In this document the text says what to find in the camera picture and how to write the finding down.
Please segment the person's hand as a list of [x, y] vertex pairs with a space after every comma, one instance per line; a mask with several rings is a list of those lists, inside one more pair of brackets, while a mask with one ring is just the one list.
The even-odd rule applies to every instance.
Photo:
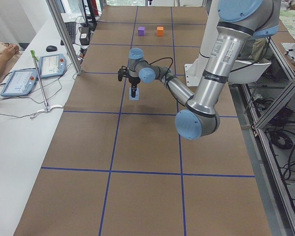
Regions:
[[19, 54], [19, 46], [16, 44], [9, 44], [2, 52], [1, 59], [9, 61], [14, 55]]

